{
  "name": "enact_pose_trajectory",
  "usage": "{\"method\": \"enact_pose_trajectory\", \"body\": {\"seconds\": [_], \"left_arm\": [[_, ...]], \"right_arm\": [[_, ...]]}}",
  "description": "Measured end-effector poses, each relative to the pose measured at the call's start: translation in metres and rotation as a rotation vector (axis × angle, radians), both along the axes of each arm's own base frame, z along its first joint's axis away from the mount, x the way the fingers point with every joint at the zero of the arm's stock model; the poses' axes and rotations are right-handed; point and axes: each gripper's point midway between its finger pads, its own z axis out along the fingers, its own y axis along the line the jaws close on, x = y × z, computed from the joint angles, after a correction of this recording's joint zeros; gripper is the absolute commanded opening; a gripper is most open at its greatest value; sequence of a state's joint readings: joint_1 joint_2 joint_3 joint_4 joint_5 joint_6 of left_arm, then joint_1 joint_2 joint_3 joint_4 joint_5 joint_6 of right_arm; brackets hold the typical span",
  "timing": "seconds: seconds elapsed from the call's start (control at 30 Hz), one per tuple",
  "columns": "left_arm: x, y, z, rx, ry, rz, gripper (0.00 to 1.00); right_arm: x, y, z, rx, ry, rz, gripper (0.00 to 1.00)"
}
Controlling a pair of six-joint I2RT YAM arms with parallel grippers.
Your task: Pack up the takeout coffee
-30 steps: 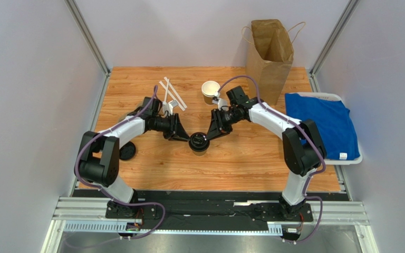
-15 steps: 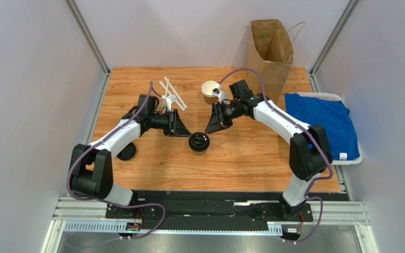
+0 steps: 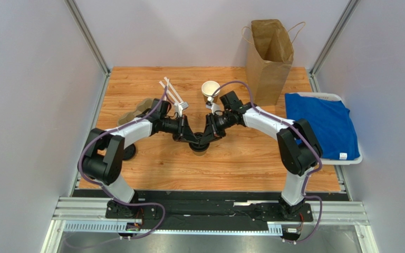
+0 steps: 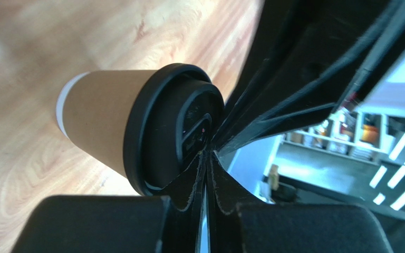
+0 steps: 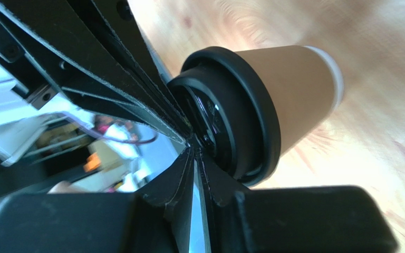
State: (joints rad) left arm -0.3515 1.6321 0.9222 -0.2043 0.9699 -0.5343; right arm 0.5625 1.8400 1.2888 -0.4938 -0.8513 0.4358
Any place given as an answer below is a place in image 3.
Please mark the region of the black coffee cup lid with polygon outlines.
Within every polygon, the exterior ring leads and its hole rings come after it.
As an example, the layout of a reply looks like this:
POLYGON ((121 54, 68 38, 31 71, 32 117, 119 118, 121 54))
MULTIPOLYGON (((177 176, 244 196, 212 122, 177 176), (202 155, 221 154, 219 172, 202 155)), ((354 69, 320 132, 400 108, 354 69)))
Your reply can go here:
POLYGON ((200 144, 200 140, 203 137, 203 133, 196 132, 196 133, 194 133, 194 135, 195 135, 196 139, 198 140, 198 142, 197 143, 188 143, 190 149, 192 151, 194 151, 194 152, 204 152, 204 151, 206 151, 209 148, 210 144, 209 143, 200 144))

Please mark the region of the cardboard cup carrier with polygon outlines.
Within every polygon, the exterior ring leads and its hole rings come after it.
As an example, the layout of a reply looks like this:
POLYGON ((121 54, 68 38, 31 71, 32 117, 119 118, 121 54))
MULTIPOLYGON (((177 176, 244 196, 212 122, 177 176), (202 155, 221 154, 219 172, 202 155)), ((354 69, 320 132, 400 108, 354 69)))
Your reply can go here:
POLYGON ((153 99, 146 98, 140 103, 137 104, 136 108, 126 112, 123 114, 117 121, 117 126, 122 126, 133 119, 135 119, 138 115, 145 114, 145 111, 149 111, 152 108, 153 99))

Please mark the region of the brown paper bag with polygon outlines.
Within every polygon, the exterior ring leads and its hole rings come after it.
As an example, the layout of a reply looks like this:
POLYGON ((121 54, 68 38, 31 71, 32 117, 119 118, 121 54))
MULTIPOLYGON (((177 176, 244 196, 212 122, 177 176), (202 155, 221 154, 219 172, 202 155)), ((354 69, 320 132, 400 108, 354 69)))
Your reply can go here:
POLYGON ((254 103, 259 106, 276 105, 294 61, 293 42, 289 31, 304 21, 286 29, 280 20, 253 20, 242 28, 250 32, 247 42, 245 72, 254 103))

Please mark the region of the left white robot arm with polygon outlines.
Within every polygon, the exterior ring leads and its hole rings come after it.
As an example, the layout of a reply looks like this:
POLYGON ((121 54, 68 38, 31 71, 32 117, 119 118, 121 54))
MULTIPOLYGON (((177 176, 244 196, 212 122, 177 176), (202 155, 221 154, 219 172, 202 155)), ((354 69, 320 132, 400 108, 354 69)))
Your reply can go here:
POLYGON ((199 143, 185 115, 174 119, 167 116, 170 108, 170 102, 154 99, 152 108, 124 125, 107 130, 92 129, 79 158, 78 171, 82 178, 106 190, 129 218, 138 212, 139 206, 138 193, 121 175, 126 148, 158 132, 171 134, 176 142, 199 143))

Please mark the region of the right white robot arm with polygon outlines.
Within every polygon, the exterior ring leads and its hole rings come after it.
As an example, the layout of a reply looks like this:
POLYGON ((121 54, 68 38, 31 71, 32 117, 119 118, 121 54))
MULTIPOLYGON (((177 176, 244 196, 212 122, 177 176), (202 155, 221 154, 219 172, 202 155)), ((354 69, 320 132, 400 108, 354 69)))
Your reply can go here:
POLYGON ((244 104, 234 91, 221 96, 220 100, 224 110, 212 110, 206 115, 206 126, 199 145, 207 146, 225 137, 225 130, 233 125, 256 129, 272 137, 278 143, 281 161, 287 170, 276 212, 284 220, 299 216, 305 203, 308 175, 322 156, 321 146, 309 122, 280 118, 250 102, 244 104))

